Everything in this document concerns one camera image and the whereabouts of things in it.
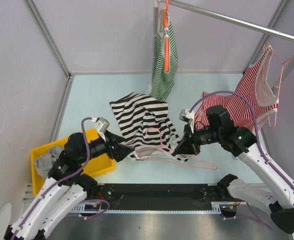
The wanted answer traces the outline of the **grey cloth garment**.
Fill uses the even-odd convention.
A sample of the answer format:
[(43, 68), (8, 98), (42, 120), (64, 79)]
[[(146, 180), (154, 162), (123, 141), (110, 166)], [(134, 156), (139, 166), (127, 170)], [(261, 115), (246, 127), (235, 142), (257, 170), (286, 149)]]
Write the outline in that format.
[(64, 148), (62, 146), (53, 146), (45, 154), (36, 158), (33, 163), (37, 174), (46, 179), (53, 164), (57, 161)]

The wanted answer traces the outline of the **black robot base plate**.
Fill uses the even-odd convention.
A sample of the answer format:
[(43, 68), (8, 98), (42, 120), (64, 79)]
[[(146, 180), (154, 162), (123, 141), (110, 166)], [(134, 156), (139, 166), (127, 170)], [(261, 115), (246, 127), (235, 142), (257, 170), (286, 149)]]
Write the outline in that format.
[(223, 188), (208, 184), (133, 184), (106, 183), (97, 186), (96, 193), (81, 203), (110, 204), (127, 203), (191, 203), (200, 202), (235, 203), (241, 201), (233, 198)]

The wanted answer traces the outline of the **yellow plastic bin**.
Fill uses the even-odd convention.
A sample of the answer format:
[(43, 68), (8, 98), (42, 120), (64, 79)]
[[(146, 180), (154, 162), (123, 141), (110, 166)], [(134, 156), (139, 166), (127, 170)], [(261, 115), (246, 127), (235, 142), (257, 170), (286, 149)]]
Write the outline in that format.
[[(40, 190), (43, 188), (45, 179), (42, 178), (36, 170), (34, 161), (48, 153), (52, 147), (63, 147), (68, 141), (68, 137), (52, 141), (50, 143), (38, 146), (33, 148), (30, 151), (30, 163), (31, 163), (31, 180), (32, 180), (32, 193), (33, 196), (37, 196)], [(106, 174), (116, 167), (116, 162), (113, 159), (110, 159), (105, 153), (99, 157), (91, 159), (86, 167), (84, 168), (82, 174), (87, 174), (90, 177), (97, 177), (103, 174)]]

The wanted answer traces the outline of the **black white striped tank top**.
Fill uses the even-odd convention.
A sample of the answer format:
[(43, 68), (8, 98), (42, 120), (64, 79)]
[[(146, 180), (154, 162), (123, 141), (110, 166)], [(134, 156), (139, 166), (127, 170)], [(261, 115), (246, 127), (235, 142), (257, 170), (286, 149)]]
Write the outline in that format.
[[(136, 161), (138, 158), (136, 148), (153, 147), (160, 145), (159, 133), (147, 128), (157, 128), (162, 133), (162, 142), (171, 149), (175, 149), (180, 142), (180, 137), (172, 121), (168, 117), (168, 104), (159, 101), (150, 95), (132, 92), (123, 98), (111, 101), (110, 107), (119, 125), (120, 132), (125, 139), (125, 144), (135, 148), (129, 157)], [(161, 151), (142, 151), (141, 155), (163, 154)], [(178, 161), (187, 162), (186, 155), (174, 155)]]

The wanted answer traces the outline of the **orange plastic hanger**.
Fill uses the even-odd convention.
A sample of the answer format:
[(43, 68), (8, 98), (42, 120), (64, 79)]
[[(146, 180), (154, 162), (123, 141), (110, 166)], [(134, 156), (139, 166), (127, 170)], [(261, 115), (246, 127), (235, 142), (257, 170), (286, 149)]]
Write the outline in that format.
[(169, 30), (169, 17), (168, 17), (168, 9), (169, 9), (169, 0), (165, 1), (165, 8), (162, 13), (162, 25), (163, 31), (165, 33), (164, 36), (164, 71), (169, 72), (170, 70), (170, 37), (168, 34)]

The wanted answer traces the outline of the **green white striped tank top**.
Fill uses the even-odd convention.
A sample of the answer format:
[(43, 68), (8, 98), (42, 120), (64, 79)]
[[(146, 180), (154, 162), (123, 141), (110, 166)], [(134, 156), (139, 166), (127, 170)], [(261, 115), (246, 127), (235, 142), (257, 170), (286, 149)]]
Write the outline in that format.
[[(169, 53), (169, 66), (167, 70), (165, 69), (166, 42), (168, 42)], [(150, 95), (164, 102), (175, 85), (175, 75), (179, 66), (174, 27), (166, 7), (163, 7), (158, 15), (155, 49), (155, 70)]]

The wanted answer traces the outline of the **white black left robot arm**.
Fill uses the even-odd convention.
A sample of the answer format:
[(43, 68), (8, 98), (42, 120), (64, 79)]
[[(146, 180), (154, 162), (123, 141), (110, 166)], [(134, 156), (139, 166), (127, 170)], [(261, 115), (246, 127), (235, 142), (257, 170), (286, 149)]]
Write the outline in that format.
[(92, 141), (84, 132), (70, 135), (41, 190), (22, 216), (7, 227), (3, 238), (46, 240), (75, 206), (97, 196), (97, 181), (84, 173), (85, 165), (102, 155), (122, 161), (135, 150), (123, 142), (123, 137), (109, 131), (105, 138)]

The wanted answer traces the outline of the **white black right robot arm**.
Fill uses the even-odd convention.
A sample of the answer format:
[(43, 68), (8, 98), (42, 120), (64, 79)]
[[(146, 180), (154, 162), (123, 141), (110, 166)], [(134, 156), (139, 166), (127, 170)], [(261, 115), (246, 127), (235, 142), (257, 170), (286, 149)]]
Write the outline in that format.
[(186, 122), (183, 138), (174, 150), (176, 155), (198, 155), (202, 145), (218, 143), (227, 152), (245, 163), (263, 181), (267, 189), (252, 186), (228, 174), (217, 183), (217, 194), (224, 200), (244, 200), (270, 215), (274, 224), (287, 234), (294, 233), (294, 180), (264, 152), (256, 136), (245, 127), (236, 127), (227, 109), (221, 105), (206, 111), (209, 124), (194, 128), (195, 113), (180, 112)]

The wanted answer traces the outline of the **metal clothes rail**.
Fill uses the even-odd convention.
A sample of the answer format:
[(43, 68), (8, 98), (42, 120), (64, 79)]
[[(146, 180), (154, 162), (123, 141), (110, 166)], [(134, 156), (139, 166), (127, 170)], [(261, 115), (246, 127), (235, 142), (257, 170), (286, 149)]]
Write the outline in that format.
[(290, 35), (290, 34), (281, 32), (280, 30), (275, 30), (270, 27), (266, 27), (266, 26), (254, 24), (251, 22), (247, 22), (244, 20), (240, 20), (240, 19), (237, 19), (234, 17), (230, 17), (230, 16), (223, 15), (223, 14), (220, 14), (217, 12), (213, 12), (213, 11), (210, 11), (210, 10), (207, 10), (204, 8), (200, 8), (200, 7), (197, 7), (197, 6), (182, 2), (182, 1), (178, 1), (178, 0), (170, 0), (168, 2), (168, 4), (172, 5), (174, 7), (178, 7), (178, 8), (190, 11), (190, 12), (194, 12), (194, 13), (201, 14), (201, 15), (204, 15), (207, 17), (211, 17), (211, 18), (214, 18), (214, 19), (226, 22), (226, 23), (237, 25), (237, 26), (249, 29), (249, 30), (253, 30), (253, 31), (256, 31), (259, 33), (267, 34), (269, 36), (273, 36), (273, 37), (277, 37), (280, 39), (294, 42), (294, 35)]

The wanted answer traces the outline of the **red white striped tank top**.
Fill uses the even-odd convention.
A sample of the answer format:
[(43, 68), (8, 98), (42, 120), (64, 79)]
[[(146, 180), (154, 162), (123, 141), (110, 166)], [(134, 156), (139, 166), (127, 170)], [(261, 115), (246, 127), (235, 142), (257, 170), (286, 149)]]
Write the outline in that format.
[(276, 116), (279, 98), (273, 93), (267, 82), (273, 55), (272, 46), (265, 46), (260, 58), (256, 63), (249, 65), (238, 82), (234, 92), (243, 96), (248, 103), (234, 94), (208, 96), (195, 113), (195, 128), (200, 130), (209, 125), (206, 110), (217, 105), (228, 110), (236, 127), (245, 127), (252, 132), (255, 131), (255, 125), (250, 108), (254, 110), (258, 130), (266, 121), (271, 120), (271, 116)]

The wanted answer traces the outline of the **pink wire hanger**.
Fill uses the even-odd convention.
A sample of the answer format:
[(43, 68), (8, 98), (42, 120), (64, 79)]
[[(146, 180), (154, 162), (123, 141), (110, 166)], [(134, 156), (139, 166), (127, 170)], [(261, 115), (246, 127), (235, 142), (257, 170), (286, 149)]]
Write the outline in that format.
[[(191, 158), (193, 160), (196, 160), (196, 162), (198, 162), (198, 163), (208, 164), (208, 165), (211, 165), (213, 167), (192, 165), (192, 164), (188, 164), (188, 163), (185, 163), (185, 162), (178, 161), (177, 158), (175, 156), (173, 156), (172, 153), (170, 153), (170, 151), (173, 151), (173, 149), (170, 148), (170, 147), (167, 147), (166, 145), (163, 144), (162, 133), (161, 133), (161, 131), (159, 129), (157, 129), (155, 127), (149, 127), (145, 131), (145, 135), (147, 135), (148, 132), (151, 131), (151, 130), (158, 132), (160, 145), (159, 146), (142, 146), (142, 147), (136, 148), (135, 151), (136, 151), (137, 156), (138, 156), (138, 158), (140, 160), (151, 160), (151, 161), (157, 161), (157, 162), (163, 162), (163, 163), (179, 165), (179, 166), (188, 167), (188, 168), (204, 169), (204, 170), (209, 170), (209, 171), (216, 171), (218, 169), (217, 164), (215, 164), (213, 162), (206, 161), (206, 160), (197, 159), (196, 157), (191, 156), (191, 155), (187, 155), (188, 160)], [(159, 152), (162, 152), (162, 154), (152, 153), (152, 154), (147, 155), (145, 153), (144, 155), (141, 155), (141, 152), (146, 152), (146, 151), (153, 151), (153, 152), (159, 151)]]

